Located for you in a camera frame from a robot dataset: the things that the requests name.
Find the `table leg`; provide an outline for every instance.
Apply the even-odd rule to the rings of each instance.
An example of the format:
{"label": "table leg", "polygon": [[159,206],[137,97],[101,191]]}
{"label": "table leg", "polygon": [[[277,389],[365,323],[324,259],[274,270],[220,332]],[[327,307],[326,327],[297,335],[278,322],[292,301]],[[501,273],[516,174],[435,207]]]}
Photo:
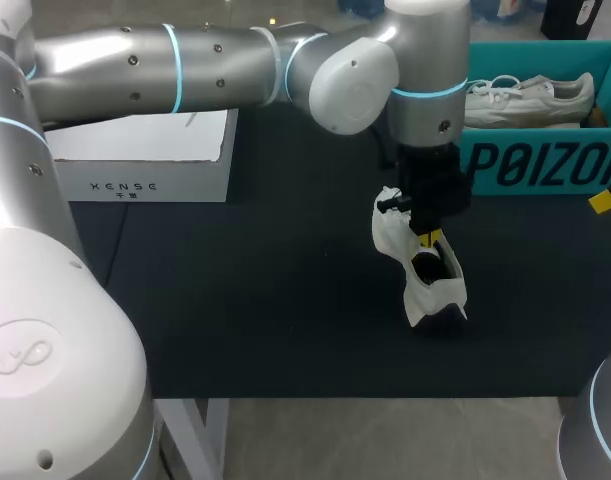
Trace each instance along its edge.
{"label": "table leg", "polygon": [[[209,433],[203,424],[194,399],[159,399],[156,400],[156,405],[185,462],[190,478],[192,480],[223,480],[221,459],[224,455],[224,434],[223,437],[216,436],[216,430],[212,434]],[[215,405],[212,418],[220,418],[222,425],[225,404],[221,402]],[[209,425],[209,404],[207,415]],[[212,438],[217,438],[220,442],[216,448],[212,444]]]}

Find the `screw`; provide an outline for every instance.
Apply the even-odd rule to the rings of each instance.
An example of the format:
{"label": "screw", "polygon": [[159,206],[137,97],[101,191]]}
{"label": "screw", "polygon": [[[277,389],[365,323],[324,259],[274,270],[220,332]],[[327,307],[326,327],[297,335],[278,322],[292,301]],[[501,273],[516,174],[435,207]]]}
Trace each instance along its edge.
{"label": "screw", "polygon": [[449,130],[449,127],[451,127],[452,124],[449,123],[449,120],[443,120],[439,125],[438,125],[438,133],[446,133]]}
{"label": "screw", "polygon": [[39,167],[38,165],[36,165],[35,163],[32,163],[29,166],[29,170],[30,170],[30,172],[32,172],[37,177],[42,177],[43,176],[43,169],[41,167]]}

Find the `white sneaker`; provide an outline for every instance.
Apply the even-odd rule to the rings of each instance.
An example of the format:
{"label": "white sneaker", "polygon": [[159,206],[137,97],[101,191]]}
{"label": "white sneaker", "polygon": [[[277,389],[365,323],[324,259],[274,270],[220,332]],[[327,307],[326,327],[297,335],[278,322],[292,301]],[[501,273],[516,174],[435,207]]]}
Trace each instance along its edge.
{"label": "white sneaker", "polygon": [[[499,81],[511,87],[494,86]],[[579,127],[594,106],[594,79],[584,73],[573,82],[542,75],[519,82],[510,75],[474,80],[465,97],[465,128]]]}
{"label": "white sneaker", "polygon": [[[376,197],[372,214],[372,237],[379,252],[397,260],[405,269],[407,286],[403,293],[403,303],[410,325],[414,327],[425,315],[434,315],[452,303],[456,304],[463,317],[467,318],[463,310],[467,302],[463,270],[445,235],[441,234],[439,237],[439,249],[424,248],[418,236],[409,228],[409,213],[401,213],[398,210],[381,213],[376,208],[376,202],[396,195],[400,195],[400,190],[383,187],[383,191]],[[418,254],[428,252],[440,259],[450,278],[434,280],[430,284],[419,278],[420,272],[416,272],[412,259]]]}

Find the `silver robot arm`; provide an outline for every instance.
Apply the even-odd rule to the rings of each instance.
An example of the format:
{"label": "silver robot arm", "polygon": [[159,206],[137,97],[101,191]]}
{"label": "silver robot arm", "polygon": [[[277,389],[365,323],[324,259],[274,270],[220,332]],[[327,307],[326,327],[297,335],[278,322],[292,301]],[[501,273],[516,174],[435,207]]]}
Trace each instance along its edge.
{"label": "silver robot arm", "polygon": [[158,468],[142,344],[85,266],[43,126],[283,101],[353,134],[389,103],[414,197],[427,165],[454,167],[469,3],[386,7],[339,34],[127,25],[35,42],[29,0],[0,0],[0,480],[151,480]]}

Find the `black table surface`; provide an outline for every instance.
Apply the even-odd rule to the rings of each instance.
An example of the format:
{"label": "black table surface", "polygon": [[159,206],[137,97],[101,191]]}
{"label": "black table surface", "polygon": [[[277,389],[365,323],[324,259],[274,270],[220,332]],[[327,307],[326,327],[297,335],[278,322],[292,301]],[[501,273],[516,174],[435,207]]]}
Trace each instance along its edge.
{"label": "black table surface", "polygon": [[445,232],[461,335],[413,331],[372,202],[374,138],[242,111],[226,204],[75,204],[156,397],[575,395],[611,349],[611,215],[586,197],[475,197]]}

